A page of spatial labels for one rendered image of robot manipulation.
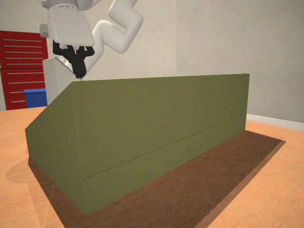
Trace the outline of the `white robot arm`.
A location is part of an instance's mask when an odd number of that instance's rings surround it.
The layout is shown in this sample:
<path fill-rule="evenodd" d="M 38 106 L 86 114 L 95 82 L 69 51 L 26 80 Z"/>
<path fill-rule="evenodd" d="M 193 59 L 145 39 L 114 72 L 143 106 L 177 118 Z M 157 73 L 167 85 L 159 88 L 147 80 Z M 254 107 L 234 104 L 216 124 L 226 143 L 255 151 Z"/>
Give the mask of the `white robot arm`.
<path fill-rule="evenodd" d="M 42 7 L 49 9 L 58 4 L 69 3 L 77 6 L 80 11 L 85 11 L 100 1 L 101 0 L 46 0 L 42 1 Z M 137 0 L 114 0 L 109 9 L 109 17 L 123 27 L 126 30 L 125 33 L 109 21 L 101 20 L 97 23 L 92 31 L 95 40 L 95 45 L 92 47 L 95 53 L 84 59 L 86 74 L 103 55 L 104 45 L 107 45 L 119 54 L 127 51 L 143 24 L 142 14 L 133 8 L 136 2 Z M 39 31 L 41 37 L 49 38 L 47 24 L 41 24 Z"/>

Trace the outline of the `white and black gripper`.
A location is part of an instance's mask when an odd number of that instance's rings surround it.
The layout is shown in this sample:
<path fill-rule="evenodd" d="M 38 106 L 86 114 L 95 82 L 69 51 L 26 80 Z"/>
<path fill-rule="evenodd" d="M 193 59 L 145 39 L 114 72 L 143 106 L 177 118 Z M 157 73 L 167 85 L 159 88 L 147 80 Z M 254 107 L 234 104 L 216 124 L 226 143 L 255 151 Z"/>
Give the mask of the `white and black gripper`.
<path fill-rule="evenodd" d="M 66 58 L 76 78 L 83 78 L 84 59 L 95 53 L 95 40 L 84 13 L 73 4 L 62 3 L 48 9 L 47 22 L 53 54 Z"/>

